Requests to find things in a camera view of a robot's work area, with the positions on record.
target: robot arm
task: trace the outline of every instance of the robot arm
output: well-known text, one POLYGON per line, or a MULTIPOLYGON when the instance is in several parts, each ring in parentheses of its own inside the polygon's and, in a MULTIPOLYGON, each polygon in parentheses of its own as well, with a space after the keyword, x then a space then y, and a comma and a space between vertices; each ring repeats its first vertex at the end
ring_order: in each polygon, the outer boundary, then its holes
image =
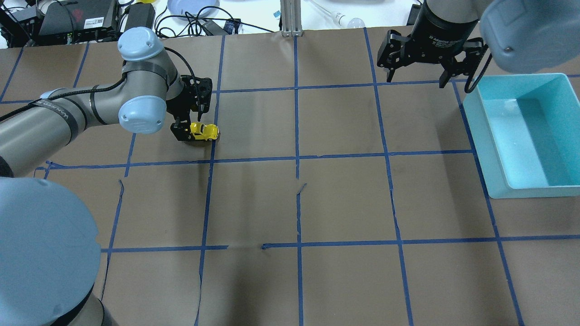
POLYGON ((410 35, 387 32, 377 66, 389 70, 390 82, 396 69, 414 62, 441 64, 439 86, 463 74, 467 91, 488 48, 498 66, 513 73, 533 73, 575 57, 578 17, 577 0, 425 0, 410 35), (478 21, 482 38, 468 39, 478 21), (462 52, 465 58, 458 61, 462 52))
POLYGON ((118 83, 47 92, 0 124, 0 176, 26 175, 88 127, 120 123, 130 132, 154 133, 166 111, 178 140, 188 140, 190 111, 199 120, 209 110, 211 79, 180 77, 148 28, 124 33, 118 49, 126 61, 118 83))

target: white label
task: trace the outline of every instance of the white label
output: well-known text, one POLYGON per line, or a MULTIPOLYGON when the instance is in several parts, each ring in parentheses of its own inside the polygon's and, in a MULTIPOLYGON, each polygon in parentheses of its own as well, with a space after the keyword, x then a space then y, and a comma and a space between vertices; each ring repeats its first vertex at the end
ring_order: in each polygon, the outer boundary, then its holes
POLYGON ((87 19, 87 20, 85 20, 84 29, 102 27, 104 19, 105 19, 105 17, 97 17, 97 18, 87 19))

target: turquoise plastic container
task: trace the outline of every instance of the turquoise plastic container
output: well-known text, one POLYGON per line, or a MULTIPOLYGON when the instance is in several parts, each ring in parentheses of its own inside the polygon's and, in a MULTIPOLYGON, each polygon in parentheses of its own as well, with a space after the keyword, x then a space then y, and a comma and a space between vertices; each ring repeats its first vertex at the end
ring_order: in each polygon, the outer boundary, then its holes
POLYGON ((580 103, 566 75, 487 76, 463 106, 490 197, 580 195, 580 103))

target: toy car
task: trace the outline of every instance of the toy car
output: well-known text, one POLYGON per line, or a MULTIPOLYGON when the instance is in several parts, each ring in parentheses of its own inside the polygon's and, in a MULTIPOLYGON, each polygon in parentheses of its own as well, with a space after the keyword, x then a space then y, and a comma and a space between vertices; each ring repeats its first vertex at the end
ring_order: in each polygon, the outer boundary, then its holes
POLYGON ((200 122, 193 122, 190 129, 195 140, 216 140, 219 136, 218 126, 214 124, 204 125, 200 122))

